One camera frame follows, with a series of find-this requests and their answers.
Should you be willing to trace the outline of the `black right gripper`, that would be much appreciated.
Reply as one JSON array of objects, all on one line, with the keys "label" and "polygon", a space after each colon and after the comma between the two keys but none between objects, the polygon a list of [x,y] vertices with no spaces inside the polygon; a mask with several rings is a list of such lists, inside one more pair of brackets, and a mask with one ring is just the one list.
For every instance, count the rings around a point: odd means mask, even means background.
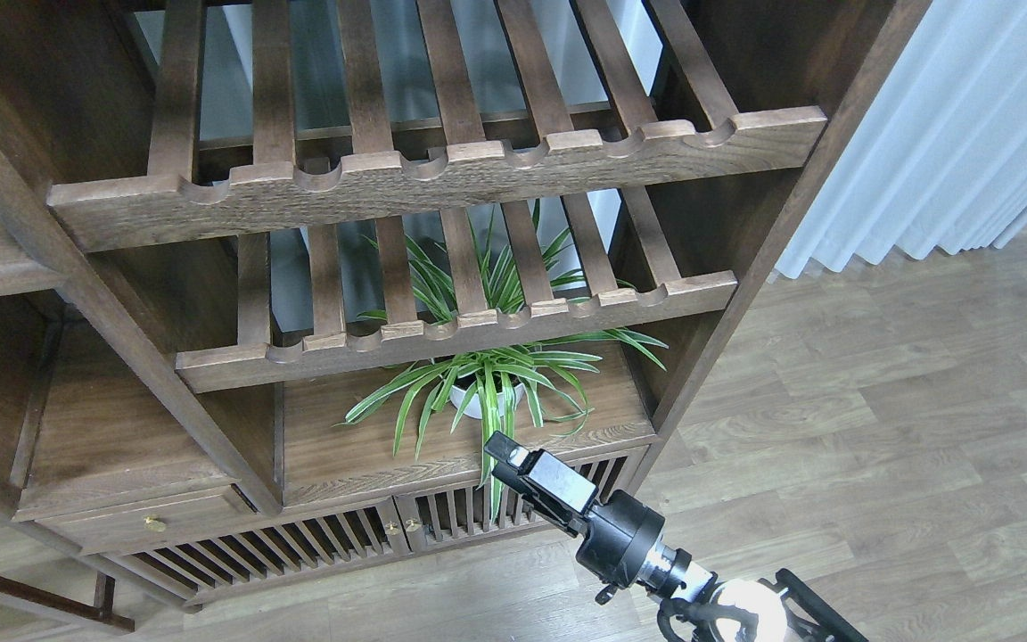
[{"label": "black right gripper", "polygon": [[482,451],[496,460],[493,476],[522,497],[543,520],[566,535],[583,535],[576,561],[616,592],[640,582],[649,592],[668,577],[661,544],[663,515],[624,490],[607,503],[596,499],[596,486],[545,449],[530,451],[503,433],[490,435]]}]

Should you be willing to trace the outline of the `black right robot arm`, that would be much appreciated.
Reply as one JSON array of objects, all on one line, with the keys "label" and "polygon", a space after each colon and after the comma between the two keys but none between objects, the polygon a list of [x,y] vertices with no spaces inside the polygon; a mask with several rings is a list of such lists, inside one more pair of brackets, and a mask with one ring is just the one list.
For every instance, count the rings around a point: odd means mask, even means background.
[{"label": "black right robot arm", "polygon": [[782,569],[774,581],[719,580],[681,547],[661,540],[664,517],[624,490],[602,501],[588,479],[549,451],[530,450],[509,436],[490,435],[484,450],[493,475],[530,507],[572,537],[582,537],[576,561],[603,582],[596,602],[643,586],[659,605],[657,626],[677,641],[674,621],[693,627],[695,641],[860,641],[848,624],[806,582]]}]

